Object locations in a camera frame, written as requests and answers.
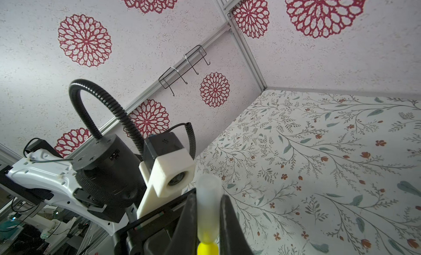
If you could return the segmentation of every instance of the white panel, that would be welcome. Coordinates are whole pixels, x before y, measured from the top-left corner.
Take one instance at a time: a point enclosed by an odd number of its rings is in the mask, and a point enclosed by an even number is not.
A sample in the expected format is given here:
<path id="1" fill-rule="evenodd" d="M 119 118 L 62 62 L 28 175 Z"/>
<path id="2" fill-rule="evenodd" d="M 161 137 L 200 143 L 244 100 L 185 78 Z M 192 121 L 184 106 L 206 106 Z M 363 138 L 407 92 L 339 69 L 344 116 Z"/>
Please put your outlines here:
<path id="1" fill-rule="evenodd" d="M 186 77 L 187 85 L 179 79 L 170 89 L 161 89 L 150 97 L 160 102 L 168 112 L 169 127 L 182 122 L 191 122 L 196 136 L 196 155 L 201 153 L 250 103 L 260 94 L 254 79 L 245 67 L 237 48 L 228 33 L 207 49 L 207 66 L 203 61 L 195 66 L 199 75 L 190 70 Z M 210 107 L 203 102 L 200 85 L 206 75 L 214 72 L 223 74 L 229 83 L 229 97 L 219 107 Z M 127 137 L 120 124 L 113 128 L 122 140 L 137 153 L 134 143 Z M 183 126 L 173 131 L 184 147 L 189 148 L 186 130 Z"/>
<path id="2" fill-rule="evenodd" d="M 354 16 L 351 26 L 345 26 L 339 34 L 330 34 L 327 38 L 306 36 L 296 29 L 299 21 L 292 23 L 295 20 L 291 21 L 287 10 L 298 11 L 302 6 L 299 4 L 304 1 L 266 0 L 269 11 L 267 31 L 255 38 L 245 35 L 267 86 L 384 94 L 420 93 L 421 0 L 321 0 L 326 2 L 325 6 L 327 3 L 336 5 L 329 7 L 328 16 L 338 11 L 347 18 L 352 18 L 350 12 L 345 14 L 351 7 L 340 8 L 341 3 L 364 3 L 363 7 L 354 6 L 352 9 L 356 13 L 362 8 L 363 12 Z M 296 8 L 287 7 L 287 3 Z M 261 4 L 262 0 L 253 0 L 245 9 L 257 13 Z M 308 7 L 304 11 L 310 11 L 311 0 L 305 4 Z M 256 22 L 255 18 L 248 19 L 248 10 L 239 21 L 243 13 L 234 14 L 239 26 L 244 22 L 244 31 L 257 28 L 254 24 L 259 23 L 259 18 Z M 312 27 L 309 22 L 308 27 L 311 32 L 317 26 Z"/>

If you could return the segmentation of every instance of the wall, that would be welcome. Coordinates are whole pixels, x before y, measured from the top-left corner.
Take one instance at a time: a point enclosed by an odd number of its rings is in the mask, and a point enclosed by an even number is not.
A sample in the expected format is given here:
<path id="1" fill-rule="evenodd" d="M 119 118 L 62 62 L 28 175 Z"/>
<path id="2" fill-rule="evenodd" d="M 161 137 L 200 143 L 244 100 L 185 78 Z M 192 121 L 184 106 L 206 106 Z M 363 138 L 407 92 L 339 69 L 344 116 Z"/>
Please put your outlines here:
<path id="1" fill-rule="evenodd" d="M 267 86 L 420 93 L 421 0 L 247 1 L 234 18 Z"/>
<path id="2" fill-rule="evenodd" d="M 187 85 L 179 79 L 171 87 L 175 93 L 172 96 L 169 89 L 161 89 L 152 95 L 149 100 L 159 102 L 168 113 L 169 127 L 178 123 L 190 121 L 196 136 L 196 155 L 200 154 L 234 119 L 250 105 L 258 95 L 256 82 L 251 78 L 245 67 L 242 57 L 232 42 L 231 35 L 225 33 L 211 47 L 207 48 L 207 66 L 203 61 L 195 66 L 199 75 L 189 71 Z M 220 106 L 216 103 L 206 104 L 201 94 L 203 91 L 203 79 L 215 72 L 225 76 L 229 86 L 227 100 Z M 127 137 L 120 124 L 115 126 L 112 132 L 116 133 L 123 141 L 137 152 L 134 143 Z M 173 131 L 182 144 L 188 149 L 189 142 L 184 127 L 178 127 Z"/>
<path id="3" fill-rule="evenodd" d="M 0 0 L 0 141 L 21 152 L 38 136 L 63 155 L 70 153 L 88 137 L 67 94 L 72 80 L 94 81 L 124 107 L 222 22 L 212 0 Z M 169 111 L 171 123 L 178 122 L 175 115 L 193 121 L 198 112 L 190 114 L 192 107 L 201 108 L 204 119 L 215 117 L 214 129 L 202 130 L 209 139 L 232 121 L 238 107 L 243 110 L 257 96 L 234 44 L 229 38 L 224 42 L 224 49 L 213 47 L 213 55 L 208 54 L 213 63 L 206 70 L 219 71 L 231 84 L 224 105 L 195 104 L 200 98 L 195 84 L 204 78 L 203 71 L 197 77 L 189 72 L 185 79 L 190 84 L 176 97 L 168 90 L 162 92 L 165 99 L 156 98 Z M 233 59 L 221 58 L 226 53 Z M 97 126 L 111 118 L 90 95 L 83 92 L 82 99 Z"/>

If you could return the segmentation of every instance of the metal rail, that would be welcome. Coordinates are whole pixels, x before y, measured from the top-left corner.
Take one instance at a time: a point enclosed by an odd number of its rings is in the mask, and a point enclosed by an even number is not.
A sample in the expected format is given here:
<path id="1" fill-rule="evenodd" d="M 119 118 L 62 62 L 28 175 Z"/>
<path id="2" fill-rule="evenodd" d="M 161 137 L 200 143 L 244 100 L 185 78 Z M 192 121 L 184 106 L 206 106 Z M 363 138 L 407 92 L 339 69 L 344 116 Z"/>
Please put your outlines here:
<path id="1" fill-rule="evenodd" d="M 237 23 L 235 20 L 232 20 L 232 13 L 230 12 L 232 8 L 235 6 L 235 2 L 239 2 L 240 0 L 213 0 L 218 7 L 219 13 L 224 19 L 229 22 L 231 26 L 231 32 L 234 37 L 234 41 L 236 46 L 239 48 L 239 52 L 244 58 L 244 61 L 249 68 L 251 75 L 254 77 L 257 85 L 259 86 L 260 90 L 263 91 L 267 88 L 266 82 L 263 79 L 263 76 L 260 72 L 259 67 L 257 66 L 256 60 L 254 59 L 253 55 L 251 54 L 251 50 L 248 47 L 247 42 L 243 36 L 243 33 L 240 31 Z"/>
<path id="2" fill-rule="evenodd" d="M 224 14 L 228 14 L 237 5 L 241 0 L 228 0 L 222 7 L 224 10 Z"/>

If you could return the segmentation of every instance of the leaf pattern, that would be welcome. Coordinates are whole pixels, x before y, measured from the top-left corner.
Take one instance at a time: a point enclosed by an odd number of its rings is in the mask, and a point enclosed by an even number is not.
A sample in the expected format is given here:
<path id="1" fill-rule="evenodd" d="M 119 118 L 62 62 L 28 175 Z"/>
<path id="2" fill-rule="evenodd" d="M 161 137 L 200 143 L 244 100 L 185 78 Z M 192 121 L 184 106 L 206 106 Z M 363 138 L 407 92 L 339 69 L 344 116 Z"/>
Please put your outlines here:
<path id="1" fill-rule="evenodd" d="M 195 161 L 255 253 L 420 254 L 416 100 L 266 90 Z"/>

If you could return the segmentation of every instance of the cable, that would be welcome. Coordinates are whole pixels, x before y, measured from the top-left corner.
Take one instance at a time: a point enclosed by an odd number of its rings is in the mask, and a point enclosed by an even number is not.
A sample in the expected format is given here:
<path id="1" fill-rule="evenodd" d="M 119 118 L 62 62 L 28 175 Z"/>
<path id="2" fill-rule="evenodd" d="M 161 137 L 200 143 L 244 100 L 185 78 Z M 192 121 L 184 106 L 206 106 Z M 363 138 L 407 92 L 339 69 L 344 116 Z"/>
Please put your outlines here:
<path id="1" fill-rule="evenodd" d="M 194 136 L 193 126 L 191 122 L 188 123 L 180 123 L 177 125 L 172 126 L 165 132 L 170 132 L 174 128 L 177 128 L 178 126 L 184 125 L 186 127 L 187 137 L 189 138 L 189 149 L 190 149 L 190 156 L 194 159 L 196 157 L 196 137 Z"/>
<path id="2" fill-rule="evenodd" d="M 34 163 L 51 163 L 51 162 L 71 161 L 73 159 L 58 159 L 58 160 L 46 160 L 46 161 L 35 161 L 35 160 L 32 160 L 32 159 L 29 159 L 29 160 L 31 162 L 34 162 Z"/>
<path id="3" fill-rule="evenodd" d="M 29 144 L 33 141 L 33 140 L 35 140 L 35 139 L 38 139 L 38 140 L 41 140 L 40 138 L 32 138 L 28 143 L 27 143 L 27 145 L 25 145 L 25 147 L 24 147 L 24 157 L 26 157 L 26 154 L 25 154 L 25 150 L 26 150 L 26 148 L 28 148 L 28 146 L 29 146 Z"/>
<path id="4" fill-rule="evenodd" d="M 15 207 L 16 207 L 16 206 L 13 206 L 13 201 L 15 201 L 15 199 L 16 199 L 16 197 L 14 197 L 14 198 L 13 198 L 13 200 L 12 200 L 12 205 L 11 205 L 11 208 L 12 208 L 13 212 L 16 212 L 16 213 L 26 212 L 26 211 L 29 211 L 29 210 L 31 210 L 31 209 L 33 209 L 33 208 L 35 207 L 35 206 L 32 206 L 31 208 L 29 208 L 29 209 L 27 209 L 27 210 L 16 211 L 16 210 L 15 210 Z"/>
<path id="5" fill-rule="evenodd" d="M 60 227 L 61 223 L 62 223 L 62 221 L 60 221 L 59 226 L 51 233 L 51 235 L 60 235 L 60 234 L 63 234 L 64 232 L 70 230 L 70 228 L 66 228 L 63 232 L 58 233 L 58 234 L 54 234 L 54 232 Z"/>
<path id="6" fill-rule="evenodd" d="M 127 116 L 126 111 L 123 110 L 117 100 L 115 100 L 105 89 L 101 88 L 97 84 L 86 79 L 76 79 L 73 80 L 69 85 L 70 101 L 92 136 L 96 140 L 102 138 L 101 132 L 98 130 L 95 123 L 92 121 L 92 118 L 87 113 L 85 106 L 83 105 L 82 99 L 80 97 L 81 90 L 84 90 L 95 96 L 113 113 L 113 115 L 120 121 L 123 128 L 127 131 L 129 137 L 132 139 L 136 148 L 139 150 L 140 155 L 142 156 L 144 145 L 143 137 L 137 127 L 134 125 L 134 122 L 129 118 L 129 116 Z"/>
<path id="7" fill-rule="evenodd" d="M 32 138 L 28 143 L 27 143 L 27 145 L 25 145 L 25 147 L 24 147 L 24 157 L 27 157 L 26 156 L 26 149 L 28 148 L 28 146 L 31 144 L 31 142 L 33 141 L 33 140 L 35 140 L 35 139 L 38 139 L 38 140 L 41 140 L 40 138 Z M 58 160 L 46 160 L 46 161 L 35 161 L 35 160 L 32 160 L 32 159 L 29 159 L 31 162 L 34 162 L 34 163 L 51 163 L 51 162 L 60 162 L 60 161 L 71 161 L 71 160 L 73 160 L 73 159 L 58 159 Z"/>
<path id="8" fill-rule="evenodd" d="M 9 229 L 9 230 L 6 230 L 6 231 L 0 231 L 0 232 L 9 232 L 9 231 L 12 231 L 12 230 L 14 230 L 14 229 L 16 229 L 18 226 L 20 226 L 24 221 L 25 221 L 25 219 L 27 218 L 27 217 L 29 217 L 30 215 L 32 215 L 33 213 L 34 213 L 34 211 L 35 210 L 37 210 L 37 208 L 36 209 L 34 209 L 32 212 L 31 212 L 31 214 L 29 214 L 28 216 L 26 216 L 18 225 L 16 225 L 14 228 L 11 228 L 11 229 Z"/>
<path id="9" fill-rule="evenodd" d="M 92 246 L 93 243 L 89 244 L 88 246 L 86 246 L 86 248 L 84 248 L 78 255 L 82 255 L 86 252 L 87 249 L 89 249 Z"/>

